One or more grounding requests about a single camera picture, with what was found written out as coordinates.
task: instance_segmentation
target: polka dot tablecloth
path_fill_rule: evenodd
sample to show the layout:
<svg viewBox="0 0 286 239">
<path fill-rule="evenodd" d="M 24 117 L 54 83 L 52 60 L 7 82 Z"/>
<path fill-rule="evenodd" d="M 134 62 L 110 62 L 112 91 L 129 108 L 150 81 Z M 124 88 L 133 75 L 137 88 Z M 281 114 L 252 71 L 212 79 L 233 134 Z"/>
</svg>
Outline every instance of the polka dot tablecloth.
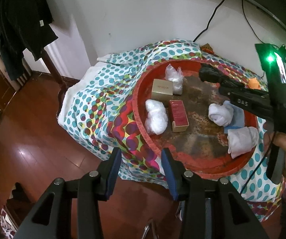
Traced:
<svg viewBox="0 0 286 239">
<path fill-rule="evenodd" d="M 85 87 L 73 95 L 73 103 L 59 124 L 82 146 L 102 160 L 109 157 L 113 147 L 123 151 L 119 176 L 122 179 L 158 183 L 167 187 L 160 158 L 144 141 L 136 125 L 132 108 L 132 91 L 149 66 L 172 59 L 189 59 L 210 63 L 224 74 L 248 84 L 256 77 L 263 89 L 266 84 L 259 76 L 239 64 L 201 52 L 198 44 L 186 40 L 169 40 L 149 44 L 120 54 L 98 58 L 101 70 Z M 239 172 L 228 179 L 240 191 L 246 179 L 262 158 L 264 120 L 258 118 L 259 144 Z M 264 220 L 280 203 L 285 182 L 271 183 L 265 174 L 266 162 L 258 169 L 242 195 L 250 201 L 259 220 Z"/>
</svg>

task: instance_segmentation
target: blue gripper pad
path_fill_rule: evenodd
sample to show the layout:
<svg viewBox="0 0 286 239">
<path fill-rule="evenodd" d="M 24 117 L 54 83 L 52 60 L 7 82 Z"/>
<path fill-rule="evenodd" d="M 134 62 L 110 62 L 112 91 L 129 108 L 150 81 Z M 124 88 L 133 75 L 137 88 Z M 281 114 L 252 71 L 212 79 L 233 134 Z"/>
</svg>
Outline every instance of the blue gripper pad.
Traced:
<svg viewBox="0 0 286 239">
<path fill-rule="evenodd" d="M 122 151 L 121 151 L 121 149 L 114 148 L 112 151 L 112 154 L 110 156 L 109 161 L 113 161 L 113 162 L 112 162 L 110 172 L 107 176 L 107 188 L 105 191 L 105 197 L 107 199 L 109 199 L 110 196 L 113 194 L 116 179 L 117 179 L 118 172 L 119 172 L 119 169 L 121 166 L 121 162 L 122 162 Z"/>
<path fill-rule="evenodd" d="M 174 159 L 171 155 L 171 152 L 168 148 L 164 148 L 161 153 L 161 161 L 163 170 L 165 173 L 166 181 L 168 184 L 169 192 L 171 193 L 174 200 L 178 200 L 177 184 L 175 180 L 175 175 L 172 170 L 172 167 L 175 164 Z"/>
</svg>

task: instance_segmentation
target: orange object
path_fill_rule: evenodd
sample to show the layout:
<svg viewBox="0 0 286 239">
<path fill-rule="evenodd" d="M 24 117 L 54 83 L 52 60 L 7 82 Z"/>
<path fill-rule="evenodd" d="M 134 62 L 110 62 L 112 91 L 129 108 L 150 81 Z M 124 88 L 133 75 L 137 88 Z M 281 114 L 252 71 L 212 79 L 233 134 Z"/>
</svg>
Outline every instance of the orange object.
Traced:
<svg viewBox="0 0 286 239">
<path fill-rule="evenodd" d="M 214 54 L 214 51 L 213 51 L 212 47 L 208 43 L 206 43 L 205 45 L 201 46 L 201 50 L 206 52 L 206 53 L 208 53 L 208 54 L 212 54 L 212 55 Z"/>
<path fill-rule="evenodd" d="M 250 89 L 257 89 L 257 90 L 261 89 L 260 84 L 259 84 L 258 80 L 256 79 L 256 77 L 248 80 L 248 87 Z"/>
</svg>

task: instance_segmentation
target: gold box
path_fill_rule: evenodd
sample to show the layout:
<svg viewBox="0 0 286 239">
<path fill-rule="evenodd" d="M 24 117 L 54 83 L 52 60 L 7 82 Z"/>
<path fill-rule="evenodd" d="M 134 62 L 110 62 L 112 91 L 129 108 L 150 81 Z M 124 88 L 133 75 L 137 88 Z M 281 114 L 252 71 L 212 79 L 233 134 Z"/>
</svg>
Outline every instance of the gold box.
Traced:
<svg viewBox="0 0 286 239">
<path fill-rule="evenodd" d="M 168 101 L 173 95 L 173 82 L 154 79 L 152 87 L 152 100 L 157 100 L 168 105 Z"/>
</svg>

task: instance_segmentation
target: plastic bag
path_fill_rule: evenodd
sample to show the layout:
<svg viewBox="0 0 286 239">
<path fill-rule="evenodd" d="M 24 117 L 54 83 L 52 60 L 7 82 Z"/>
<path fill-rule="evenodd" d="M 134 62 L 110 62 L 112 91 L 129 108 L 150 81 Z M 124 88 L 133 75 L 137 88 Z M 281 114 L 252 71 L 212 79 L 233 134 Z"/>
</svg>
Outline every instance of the plastic bag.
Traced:
<svg viewBox="0 0 286 239">
<path fill-rule="evenodd" d="M 167 128 L 168 118 L 163 103 L 155 100 L 146 100 L 147 119 L 145 129 L 148 134 L 160 135 Z"/>
<path fill-rule="evenodd" d="M 171 64 L 166 67 L 165 80 L 173 82 L 173 94 L 181 95 L 183 93 L 183 77 L 181 67 L 177 71 Z"/>
</svg>

